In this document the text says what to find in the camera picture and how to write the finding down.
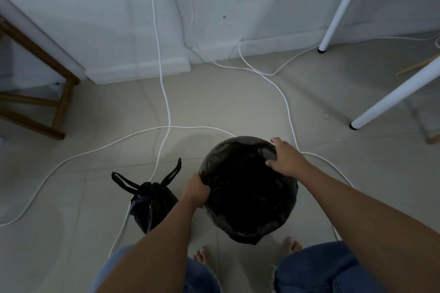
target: person's left hand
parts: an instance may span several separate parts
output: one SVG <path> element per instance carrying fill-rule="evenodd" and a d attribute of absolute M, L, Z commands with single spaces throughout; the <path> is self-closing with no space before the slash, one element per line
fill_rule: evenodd
<path fill-rule="evenodd" d="M 184 187 L 181 201 L 188 201 L 194 207 L 202 207 L 209 197 L 211 188 L 204 185 L 199 174 L 194 173 Z"/>

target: person's left arm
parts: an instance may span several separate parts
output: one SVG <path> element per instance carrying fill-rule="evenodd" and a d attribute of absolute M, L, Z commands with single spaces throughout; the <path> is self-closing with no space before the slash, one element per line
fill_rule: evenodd
<path fill-rule="evenodd" d="M 196 173 L 166 218 L 116 265 L 96 293 L 181 293 L 186 272 L 191 220 L 210 188 Z"/>

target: bare foot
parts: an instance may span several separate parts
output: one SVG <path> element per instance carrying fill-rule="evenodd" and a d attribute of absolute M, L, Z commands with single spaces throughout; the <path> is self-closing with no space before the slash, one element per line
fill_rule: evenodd
<path fill-rule="evenodd" d="M 302 246 L 294 238 L 288 236 L 281 244 L 281 257 L 286 257 L 294 252 L 302 250 Z"/>
<path fill-rule="evenodd" d="M 193 259 L 199 263 L 206 265 L 208 268 L 214 271 L 211 263 L 211 255 L 209 254 L 207 246 L 203 246 L 201 250 L 197 251 L 193 256 Z"/>

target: white table leg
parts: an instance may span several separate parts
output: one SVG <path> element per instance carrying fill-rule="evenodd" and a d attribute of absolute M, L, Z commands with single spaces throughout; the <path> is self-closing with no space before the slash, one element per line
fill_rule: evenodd
<path fill-rule="evenodd" d="M 339 26 L 339 23 L 341 22 L 345 12 L 347 11 L 347 8 L 350 5 L 350 2 L 352 0 L 342 0 L 339 4 L 338 10 L 334 14 L 333 20 L 330 23 L 329 28 L 327 29 L 326 34 L 324 35 L 324 38 L 322 39 L 322 42 L 318 48 L 318 52 L 324 53 L 330 43 L 331 38 L 333 37 L 334 32 Z"/>
<path fill-rule="evenodd" d="M 438 76 L 440 76 L 440 57 L 434 59 L 410 79 L 406 80 L 402 85 L 397 87 L 382 100 L 356 118 L 350 123 L 350 128 L 354 130 L 360 129 L 366 123 L 387 111 L 407 96 L 410 96 L 416 90 L 421 89 L 424 85 L 428 84 Z"/>

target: hand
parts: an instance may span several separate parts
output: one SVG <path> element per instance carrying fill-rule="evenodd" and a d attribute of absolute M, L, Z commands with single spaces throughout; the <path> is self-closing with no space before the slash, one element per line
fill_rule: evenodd
<path fill-rule="evenodd" d="M 181 201 L 189 202 L 194 208 L 202 207 L 211 192 L 211 188 L 204 185 L 199 174 L 194 173 L 184 187 Z"/>
<path fill-rule="evenodd" d="M 266 164 L 274 171 L 301 180 L 308 171 L 314 168 L 314 166 L 287 141 L 282 141 L 278 137 L 272 138 L 271 141 L 276 147 L 277 160 L 267 160 Z"/>

